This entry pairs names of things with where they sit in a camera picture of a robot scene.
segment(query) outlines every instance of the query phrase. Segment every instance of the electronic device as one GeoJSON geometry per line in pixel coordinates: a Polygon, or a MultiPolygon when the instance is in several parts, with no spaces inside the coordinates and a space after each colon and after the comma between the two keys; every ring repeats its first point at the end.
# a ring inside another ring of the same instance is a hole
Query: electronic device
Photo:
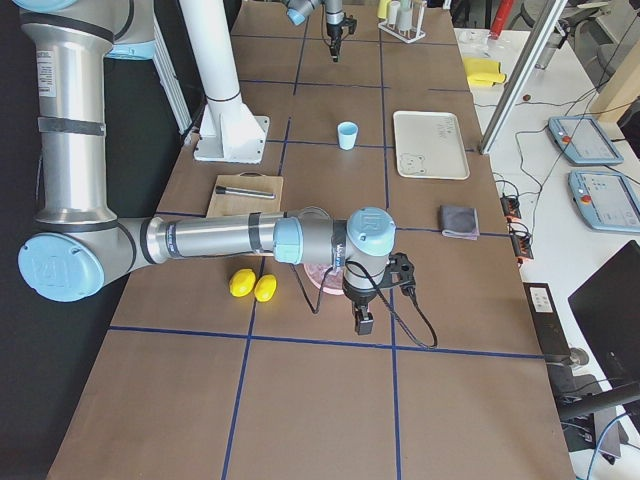
{"type": "Polygon", "coordinates": [[[523,285],[545,361],[567,363],[571,358],[571,350],[562,330],[549,285],[526,282],[523,285]]]}
{"type": "Polygon", "coordinates": [[[551,117],[549,132],[574,165],[618,165],[624,161],[600,124],[589,115],[551,117]]]}
{"type": "MultiPolygon", "coordinates": [[[[569,297],[585,340],[616,388],[640,380],[639,272],[640,246],[631,240],[569,297]]],[[[630,406],[638,410],[640,402],[630,406]]],[[[640,416],[632,422],[640,428],[640,416]]]]}
{"type": "Polygon", "coordinates": [[[591,228],[640,233],[640,202],[623,174],[573,171],[569,174],[569,187],[591,228]]]}

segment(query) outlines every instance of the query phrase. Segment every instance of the table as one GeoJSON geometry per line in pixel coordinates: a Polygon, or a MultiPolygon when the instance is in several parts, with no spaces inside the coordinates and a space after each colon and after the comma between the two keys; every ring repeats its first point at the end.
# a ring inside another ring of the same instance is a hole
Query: table
{"type": "MultiPolygon", "coordinates": [[[[325,297],[311,315],[271,258],[140,270],[52,479],[573,478],[489,159],[473,151],[480,127],[449,13],[429,10],[430,34],[407,46],[382,36],[375,12],[348,8],[358,32],[335,65],[317,17],[295,29],[280,5],[243,5],[232,35],[243,97],[271,116],[251,169],[284,176],[283,209],[315,204],[337,218],[387,209],[440,348],[412,345],[380,302],[370,336],[353,333],[344,297],[325,297]],[[408,108],[459,116],[468,180],[396,173],[391,115],[408,108]],[[336,146],[345,119],[360,126],[352,151],[336,146]],[[477,241],[440,234],[443,203],[478,209],[477,241]],[[272,301],[230,297],[241,267],[277,276],[272,301]]],[[[247,169],[196,163],[192,152],[183,148],[158,207],[165,219],[203,216],[216,176],[247,169]]],[[[400,297],[396,310],[429,341],[400,297]]]]}
{"type": "MultiPolygon", "coordinates": [[[[528,32],[504,31],[497,42],[484,45],[483,38],[487,30],[456,30],[463,55],[485,55],[501,62],[502,71],[509,75],[526,42],[528,32]]],[[[537,185],[520,169],[520,158],[515,134],[520,131],[537,131],[543,128],[550,116],[564,115],[571,105],[554,106],[533,104],[548,102],[563,104],[578,98],[582,93],[591,90],[593,84],[585,73],[579,60],[568,46],[559,50],[551,60],[547,70],[534,70],[528,80],[524,94],[531,95],[530,103],[520,102],[516,106],[500,132],[491,150],[491,165],[496,179],[504,178],[513,182],[520,192],[537,192],[537,185]]],[[[503,87],[489,89],[472,88],[476,113],[482,130],[486,128],[495,110],[503,87]]],[[[582,114],[595,95],[577,102],[570,114],[582,114]]],[[[615,124],[604,124],[603,128],[612,139],[624,138],[615,124]]],[[[549,179],[540,197],[536,219],[533,254],[535,260],[525,262],[520,269],[524,282],[548,283],[560,317],[565,335],[571,346],[586,350],[592,359],[588,366],[576,371],[576,375],[590,373],[596,378],[605,378],[600,367],[593,360],[582,332],[580,331],[568,303],[568,297],[584,283],[606,260],[613,256],[631,239],[640,241],[640,235],[599,233],[586,226],[582,221],[570,197],[567,186],[567,175],[572,167],[564,158],[557,163],[559,150],[546,133],[520,135],[520,145],[524,157],[524,168],[542,181],[547,175],[549,179]]],[[[616,143],[616,148],[625,158],[616,169],[640,178],[640,163],[626,142],[616,143]]],[[[604,167],[586,167],[587,170],[606,170],[604,167]]],[[[633,185],[636,193],[640,189],[633,185]]],[[[507,194],[513,189],[506,186],[507,194]]],[[[533,210],[535,196],[521,198],[523,222],[533,226],[533,210]]],[[[638,444],[638,432],[628,419],[623,421],[631,443],[638,444]]],[[[595,470],[597,478],[633,478],[640,471],[640,459],[630,448],[623,450],[623,458],[615,467],[606,462],[599,462],[595,470]]],[[[575,470],[586,475],[591,452],[583,451],[572,454],[575,470]]]]}

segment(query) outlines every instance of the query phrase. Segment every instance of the yellow lemon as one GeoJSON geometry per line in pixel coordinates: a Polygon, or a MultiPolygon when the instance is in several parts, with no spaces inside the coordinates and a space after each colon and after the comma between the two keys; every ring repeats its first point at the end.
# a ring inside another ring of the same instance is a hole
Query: yellow lemon
{"type": "Polygon", "coordinates": [[[256,283],[256,274],[250,268],[243,268],[233,274],[229,280],[229,291],[234,297],[249,295],[256,283]]]}
{"type": "Polygon", "coordinates": [[[268,302],[276,293],[278,282],[274,275],[265,275],[258,280],[254,294],[259,302],[268,302]]]}

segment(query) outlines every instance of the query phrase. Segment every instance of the brown tabletop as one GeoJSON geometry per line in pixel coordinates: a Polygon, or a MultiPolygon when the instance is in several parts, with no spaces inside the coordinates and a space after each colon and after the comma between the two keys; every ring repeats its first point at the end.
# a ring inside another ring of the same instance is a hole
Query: brown tabletop
{"type": "MultiPolygon", "coordinates": [[[[272,258],[142,269],[50,478],[573,478],[489,159],[475,153],[480,130],[449,14],[429,9],[427,37],[405,45],[376,28],[375,8],[345,10],[358,31],[335,65],[320,14],[294,28],[282,5],[243,2],[232,42],[244,101],[271,118],[264,159],[198,163],[194,135],[158,213],[204,216],[217,175],[246,171],[282,175],[285,210],[316,205],[348,218],[364,206],[386,209],[439,348],[415,346],[378,300],[369,336],[354,333],[344,296],[325,295],[312,315],[290,267],[272,258]],[[398,109],[455,113],[470,177],[400,177],[398,109]],[[360,133],[342,151],[335,127],[347,119],[360,133]],[[442,204],[476,207],[480,238],[443,237],[442,204]],[[239,268],[275,274],[275,297],[231,297],[239,268]]],[[[390,300],[429,343],[409,301],[398,291],[390,300]]]]}

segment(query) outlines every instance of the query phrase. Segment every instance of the blue tape line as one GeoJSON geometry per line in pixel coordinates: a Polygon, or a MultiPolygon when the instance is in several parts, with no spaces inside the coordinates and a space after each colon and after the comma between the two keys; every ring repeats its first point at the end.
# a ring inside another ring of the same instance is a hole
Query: blue tape line
{"type": "Polygon", "coordinates": [[[296,83],[293,86],[293,94],[298,91],[298,80],[300,79],[300,69],[302,68],[302,58],[304,56],[304,46],[307,43],[307,30],[309,30],[309,22],[304,24],[304,36],[302,37],[302,46],[300,47],[300,58],[298,58],[298,69],[296,71],[296,83]]]}
{"type": "MultiPolygon", "coordinates": [[[[258,277],[262,276],[264,272],[264,258],[260,263],[260,273],[258,277]]],[[[253,325],[256,320],[256,305],[257,301],[253,300],[253,308],[251,309],[251,321],[249,322],[249,330],[247,331],[247,343],[244,347],[244,355],[242,357],[242,368],[240,369],[240,379],[238,380],[238,390],[236,392],[236,400],[233,405],[233,416],[231,417],[231,426],[229,427],[229,437],[227,439],[227,450],[224,454],[224,464],[222,467],[222,476],[221,480],[225,480],[227,478],[227,473],[229,472],[229,461],[231,459],[231,450],[233,448],[233,437],[236,431],[236,422],[238,420],[238,411],[240,409],[240,400],[242,398],[242,389],[244,387],[244,377],[247,372],[247,363],[249,361],[249,348],[251,347],[251,335],[253,333],[253,325]]]]}
{"type": "Polygon", "coordinates": [[[384,196],[385,208],[388,210],[391,205],[391,189],[389,187],[389,162],[387,160],[387,112],[384,101],[384,62],[382,61],[382,32],[378,30],[379,50],[380,50],[380,95],[382,102],[382,146],[384,148],[384,196]]]}
{"type": "Polygon", "coordinates": [[[193,337],[218,337],[218,338],[236,338],[246,340],[247,336],[240,333],[220,333],[207,332],[201,330],[177,330],[173,328],[153,328],[153,327],[131,327],[126,325],[110,325],[109,330],[120,332],[140,332],[140,333],[162,333],[173,335],[189,335],[193,337]]]}
{"type": "Polygon", "coordinates": [[[265,84],[278,84],[278,85],[305,85],[311,87],[342,87],[342,88],[380,88],[379,85],[358,85],[355,83],[321,83],[321,82],[289,82],[286,80],[250,80],[241,79],[240,83],[265,83],[265,84]]]}
{"type": "MultiPolygon", "coordinates": [[[[236,339],[248,339],[248,335],[238,333],[217,333],[207,331],[194,331],[194,330],[176,330],[165,328],[148,328],[148,327],[128,327],[128,326],[110,326],[109,330],[130,331],[139,333],[160,333],[160,334],[173,334],[173,335],[190,335],[196,337],[221,337],[221,338],[236,338],[236,339]]],[[[544,359],[543,355],[536,355],[532,353],[508,353],[508,352],[489,352],[484,350],[460,350],[451,348],[435,348],[425,350],[417,346],[403,346],[387,345],[383,343],[358,343],[358,342],[345,342],[341,340],[316,340],[311,338],[293,338],[293,337],[269,337],[264,335],[251,335],[252,340],[259,340],[264,342],[281,342],[281,343],[298,343],[306,345],[329,345],[335,347],[356,347],[356,348],[375,348],[378,350],[391,350],[396,348],[402,351],[411,352],[423,352],[423,353],[446,353],[453,355],[471,355],[480,357],[504,357],[504,358],[522,358],[522,359],[544,359]]]]}
{"type": "MultiPolygon", "coordinates": [[[[438,228],[427,228],[427,227],[396,227],[396,230],[399,230],[401,232],[428,232],[428,233],[442,234],[442,230],[438,228]]],[[[508,233],[480,232],[479,235],[481,237],[509,238],[508,233]]]]}
{"type": "MultiPolygon", "coordinates": [[[[285,37],[285,36],[280,36],[280,35],[251,35],[251,34],[246,34],[246,33],[232,33],[231,37],[238,37],[238,38],[262,38],[262,39],[275,39],[275,40],[301,40],[303,37],[285,37]]],[[[307,37],[307,40],[315,40],[315,41],[322,41],[322,37],[307,37]]],[[[358,39],[358,38],[345,38],[343,40],[343,42],[345,43],[385,43],[385,44],[399,44],[402,45],[400,42],[397,41],[393,41],[393,40],[365,40],[365,39],[358,39]]],[[[457,43],[442,43],[442,42],[429,42],[429,41],[425,41],[425,42],[420,42],[420,43],[415,43],[414,45],[437,45],[437,46],[441,46],[441,47],[454,47],[457,46],[457,43]]]]}
{"type": "MultiPolygon", "coordinates": [[[[291,144],[298,144],[298,145],[324,145],[324,146],[329,146],[329,147],[337,147],[338,143],[331,143],[331,142],[308,142],[306,140],[289,140],[287,143],[291,143],[291,144]]],[[[356,143],[356,147],[362,147],[362,148],[384,148],[383,145],[367,145],[364,143],[356,143]]]]}
{"type": "Polygon", "coordinates": [[[278,176],[282,176],[284,169],[284,157],[287,152],[287,144],[289,141],[289,130],[291,129],[291,117],[287,120],[287,129],[284,132],[284,140],[282,141],[282,152],[280,153],[280,165],[278,166],[278,176]]]}
{"type": "Polygon", "coordinates": [[[461,90],[459,88],[427,88],[427,92],[457,92],[457,93],[471,93],[469,90],[461,90]]]}
{"type": "MultiPolygon", "coordinates": [[[[395,296],[393,290],[389,297],[391,307],[395,310],[395,296]]],[[[396,479],[402,479],[402,445],[400,441],[400,393],[398,391],[398,354],[396,349],[396,322],[389,312],[391,323],[391,369],[393,375],[393,421],[396,442],[396,479]]]]}
{"type": "Polygon", "coordinates": [[[231,37],[238,38],[266,38],[266,39],[274,39],[274,40],[302,40],[303,37],[285,37],[280,35],[250,35],[247,33],[232,33],[231,37]]]}

